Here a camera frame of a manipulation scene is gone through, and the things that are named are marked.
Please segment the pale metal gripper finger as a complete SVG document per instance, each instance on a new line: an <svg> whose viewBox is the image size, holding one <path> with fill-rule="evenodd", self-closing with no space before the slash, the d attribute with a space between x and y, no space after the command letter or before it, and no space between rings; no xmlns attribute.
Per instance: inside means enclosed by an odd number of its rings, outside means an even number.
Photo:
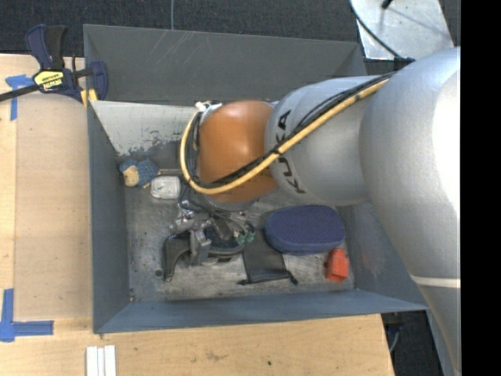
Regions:
<svg viewBox="0 0 501 376"><path fill-rule="evenodd" d="M192 265L203 265L209 262L209 251L211 240L207 239L202 229L192 229L189 237L190 243L190 263Z"/></svg>
<svg viewBox="0 0 501 376"><path fill-rule="evenodd" d="M196 222L195 214L179 215L174 222L169 226L171 234L180 234L189 231L193 228Z"/></svg>

